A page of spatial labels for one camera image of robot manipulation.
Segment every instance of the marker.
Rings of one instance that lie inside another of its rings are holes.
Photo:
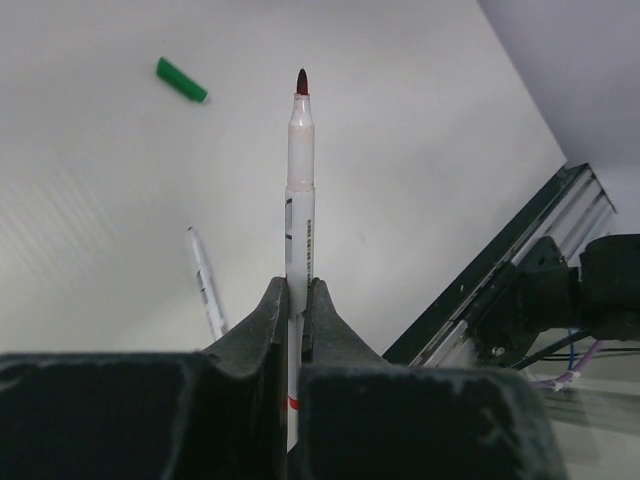
[[[285,190],[285,264],[289,286],[289,404],[298,409],[304,311],[313,280],[316,191],[313,186],[315,127],[311,118],[307,73],[298,74],[289,121],[289,161]]]
[[[193,246],[193,255],[198,265],[198,273],[196,278],[198,285],[200,286],[200,293],[202,294],[202,300],[204,301],[205,308],[207,310],[207,318],[209,319],[209,325],[213,332],[214,342],[220,340],[222,336],[229,331],[227,323],[222,315],[222,308],[216,295],[215,284],[213,282],[213,269],[207,258],[207,253],[204,250],[204,246],[198,237],[198,234],[193,227],[189,227],[189,234],[191,235],[191,244]]]

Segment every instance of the white marker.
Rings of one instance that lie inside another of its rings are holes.
[[[209,319],[209,325],[211,326],[213,340],[215,342],[216,340],[220,340],[229,329],[224,321],[222,308],[216,295],[215,284],[213,282],[213,269],[207,258],[207,253],[193,227],[189,227],[189,234],[191,235],[191,244],[193,245],[193,255],[198,265],[196,278],[200,286],[200,293],[202,293],[202,300],[207,310],[207,318]]]
[[[298,374],[307,291],[313,280],[313,229],[316,192],[313,186],[315,127],[311,118],[307,74],[298,86],[289,121],[289,163],[285,197],[285,262],[289,286],[289,404],[298,409]]]

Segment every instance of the black plastic part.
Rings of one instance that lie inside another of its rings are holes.
[[[509,371],[304,367],[300,478],[566,479],[536,392]]]
[[[542,222],[545,215],[559,202],[562,193],[570,188],[587,168],[588,166],[561,168],[396,340],[383,357],[394,364],[409,365],[467,299],[470,292],[487,276],[496,261],[503,258],[528,229]]]
[[[309,289],[306,317],[313,329],[313,365],[388,365],[340,318],[327,284],[318,278]]]
[[[285,478],[287,305],[206,353],[0,357],[0,478]]]
[[[580,283],[577,268],[562,265],[530,273],[520,286],[525,328],[544,332],[550,328],[575,328],[580,323]]]
[[[511,263],[505,265],[501,275],[492,279],[474,299],[463,318],[469,324],[479,364],[508,367],[527,354],[539,332],[545,328],[539,328],[526,316],[527,312],[522,308],[522,286],[529,277],[558,268],[569,269],[553,239],[543,237],[518,267]],[[576,326],[579,320],[574,318],[568,322]],[[494,348],[503,349],[503,353],[496,356]]]
[[[594,240],[580,255],[584,321],[600,340],[640,340],[640,235]]]

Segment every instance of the marker barrel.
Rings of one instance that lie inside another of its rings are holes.
[[[298,374],[307,292],[313,280],[315,127],[309,95],[294,96],[289,121],[289,156],[285,194],[285,265],[289,286],[289,399],[297,409]]]
[[[298,372],[302,355],[302,334],[307,294],[313,280],[313,235],[315,189],[286,190],[285,259],[289,286],[289,397],[298,398]]]

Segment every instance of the gray wall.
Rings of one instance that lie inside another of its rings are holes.
[[[640,231],[640,2],[479,0],[570,164]]]

